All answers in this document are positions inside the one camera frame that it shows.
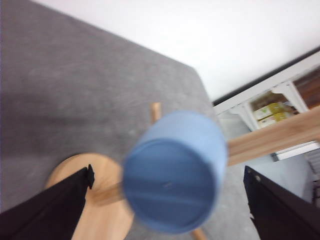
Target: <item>wooden rod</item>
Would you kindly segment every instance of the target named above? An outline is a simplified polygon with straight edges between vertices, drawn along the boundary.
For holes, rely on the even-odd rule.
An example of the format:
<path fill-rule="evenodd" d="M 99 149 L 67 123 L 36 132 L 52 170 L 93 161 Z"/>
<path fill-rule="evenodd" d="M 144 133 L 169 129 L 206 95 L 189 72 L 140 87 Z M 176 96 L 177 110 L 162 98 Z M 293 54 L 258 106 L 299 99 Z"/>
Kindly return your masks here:
<path fill-rule="evenodd" d="M 207 237 L 201 228 L 197 228 L 191 232 L 191 236 L 195 240 L 207 240 Z"/>
<path fill-rule="evenodd" d="M 161 103 L 153 102 L 150 104 L 151 123 L 154 124 L 161 118 Z M 121 183 L 117 183 L 107 189 L 96 192 L 93 196 L 97 205 L 107 205 L 124 199 Z"/>
<path fill-rule="evenodd" d="M 94 203 L 102 206 L 112 204 L 117 201 L 123 200 L 121 183 L 114 184 L 103 191 L 98 191 L 93 195 Z"/>
<path fill-rule="evenodd" d="M 274 153 L 320 136 L 320 106 L 228 141 L 228 166 Z"/>
<path fill-rule="evenodd" d="M 153 102 L 150 104 L 151 123 L 154 124 L 161 118 L 161 103 Z"/>

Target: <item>blue plastic cup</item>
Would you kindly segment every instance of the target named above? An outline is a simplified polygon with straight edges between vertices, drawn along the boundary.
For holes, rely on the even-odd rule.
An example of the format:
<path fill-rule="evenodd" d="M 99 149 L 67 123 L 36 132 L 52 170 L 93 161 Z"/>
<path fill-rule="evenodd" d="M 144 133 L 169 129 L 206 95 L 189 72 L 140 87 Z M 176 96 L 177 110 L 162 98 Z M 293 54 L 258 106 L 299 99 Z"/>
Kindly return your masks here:
<path fill-rule="evenodd" d="M 176 111 L 158 120 L 126 157 L 123 192 L 148 227 L 189 232 L 210 216 L 226 162 L 219 127 L 199 113 Z"/>

